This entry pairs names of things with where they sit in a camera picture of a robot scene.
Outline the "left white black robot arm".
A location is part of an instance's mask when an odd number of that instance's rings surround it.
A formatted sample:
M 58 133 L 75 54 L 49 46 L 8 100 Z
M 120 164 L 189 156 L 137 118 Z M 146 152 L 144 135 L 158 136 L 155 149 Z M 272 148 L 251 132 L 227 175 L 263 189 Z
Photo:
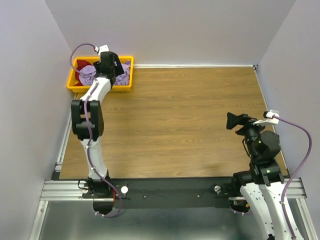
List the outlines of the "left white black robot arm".
M 72 131 L 80 140 L 88 164 L 87 185 L 90 191 L 95 184 L 120 197 L 117 188 L 109 179 L 108 168 L 104 162 L 101 138 L 104 133 L 104 118 L 101 102 L 112 89 L 116 76 L 124 73 L 118 55 L 109 50 L 95 49 L 99 61 L 94 63 L 95 74 L 88 91 L 78 100 L 71 102 Z

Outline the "lavender t shirt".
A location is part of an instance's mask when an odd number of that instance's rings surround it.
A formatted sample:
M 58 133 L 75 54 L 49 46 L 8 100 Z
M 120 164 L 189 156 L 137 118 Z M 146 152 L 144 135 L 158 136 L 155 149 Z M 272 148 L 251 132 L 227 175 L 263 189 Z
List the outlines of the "lavender t shirt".
M 123 68 L 123 74 L 116 77 L 116 86 L 127 86 L 130 82 L 131 61 L 126 60 L 121 64 Z

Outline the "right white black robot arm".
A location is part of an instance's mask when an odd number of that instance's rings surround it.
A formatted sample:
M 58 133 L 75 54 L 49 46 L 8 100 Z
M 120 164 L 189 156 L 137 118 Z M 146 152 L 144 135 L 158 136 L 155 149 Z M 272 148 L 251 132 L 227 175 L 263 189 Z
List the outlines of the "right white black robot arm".
M 298 226 L 288 203 L 288 188 L 276 156 L 281 151 L 280 137 L 265 130 L 279 122 L 279 112 L 266 110 L 263 119 L 247 114 L 227 113 L 226 128 L 241 128 L 235 133 L 243 136 L 243 145 L 250 158 L 249 170 L 233 175 L 235 189 L 249 204 L 264 240 L 301 240 Z

